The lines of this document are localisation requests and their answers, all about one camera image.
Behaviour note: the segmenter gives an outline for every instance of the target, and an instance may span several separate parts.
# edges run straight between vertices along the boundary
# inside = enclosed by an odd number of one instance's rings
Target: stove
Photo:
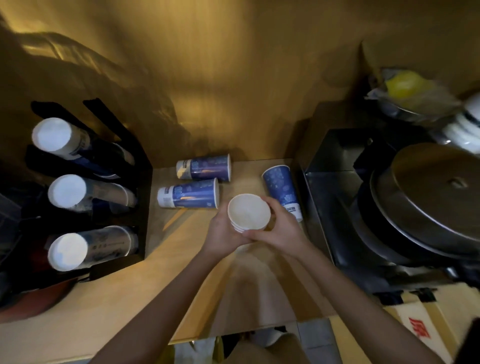
[[[425,129],[386,119],[363,103],[328,102],[318,105],[295,156],[292,171],[310,239],[368,293],[431,289],[457,278],[447,267],[412,264],[384,244],[363,220],[357,201],[364,174],[378,160],[428,138]],[[373,148],[374,157],[362,153],[385,139],[392,155],[389,149]]]

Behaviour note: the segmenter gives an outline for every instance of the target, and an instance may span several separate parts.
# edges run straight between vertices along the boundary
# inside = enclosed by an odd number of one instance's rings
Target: pot
[[[401,149],[370,188],[389,223],[418,246],[480,261],[480,159],[460,149],[420,143]]]

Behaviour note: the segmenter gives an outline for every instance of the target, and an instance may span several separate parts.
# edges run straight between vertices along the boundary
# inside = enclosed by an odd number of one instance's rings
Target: wooden tabletop
[[[266,195],[262,172],[289,160],[234,162],[221,200]],[[200,250],[213,209],[165,209],[159,187],[179,183],[174,168],[154,170],[147,258],[101,279],[78,284],[58,305],[0,325],[2,364],[51,363],[93,356],[145,307]],[[310,275],[264,243],[233,253],[210,273],[172,342],[278,326],[334,314]]]

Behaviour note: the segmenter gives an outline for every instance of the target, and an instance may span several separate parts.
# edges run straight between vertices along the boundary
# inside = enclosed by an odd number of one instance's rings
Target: red object
[[[45,312],[60,302],[76,282],[77,279],[72,279],[41,290],[19,294],[10,305],[0,308],[0,323],[23,320]]]
[[[427,331],[427,328],[425,327],[425,324],[423,323],[422,320],[416,320],[414,318],[409,317],[410,323],[412,324],[413,331],[419,338],[429,338],[430,339],[430,334]]]

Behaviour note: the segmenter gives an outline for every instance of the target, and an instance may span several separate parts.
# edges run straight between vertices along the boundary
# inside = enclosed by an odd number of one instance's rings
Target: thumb
[[[272,240],[272,233],[270,231],[245,230],[242,235],[252,240],[261,240],[267,243],[270,243]]]

